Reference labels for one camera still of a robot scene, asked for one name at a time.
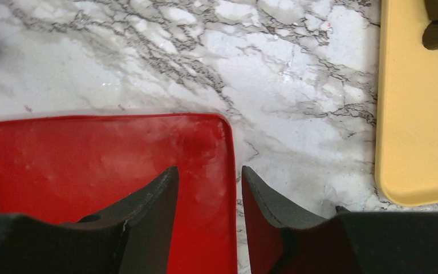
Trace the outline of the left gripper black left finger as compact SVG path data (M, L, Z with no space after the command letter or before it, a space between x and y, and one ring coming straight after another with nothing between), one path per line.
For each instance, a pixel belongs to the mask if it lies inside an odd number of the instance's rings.
M0 214L0 273L166 273L179 171L76 223Z

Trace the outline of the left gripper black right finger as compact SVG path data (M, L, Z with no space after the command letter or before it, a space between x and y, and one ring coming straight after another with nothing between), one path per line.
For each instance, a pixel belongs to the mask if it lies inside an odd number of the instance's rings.
M252 273L438 273L438 212L351 212L325 219L242 168Z

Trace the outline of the red box lid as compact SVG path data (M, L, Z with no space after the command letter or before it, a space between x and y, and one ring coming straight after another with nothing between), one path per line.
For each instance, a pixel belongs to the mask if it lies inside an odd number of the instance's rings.
M0 122L0 213L78 221L179 171L169 273L237 273L232 129L217 114Z

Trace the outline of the yellow plastic tray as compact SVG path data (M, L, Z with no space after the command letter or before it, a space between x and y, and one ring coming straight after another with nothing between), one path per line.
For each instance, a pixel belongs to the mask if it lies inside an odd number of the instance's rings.
M438 50L423 1L383 1L375 181L401 206L438 203Z

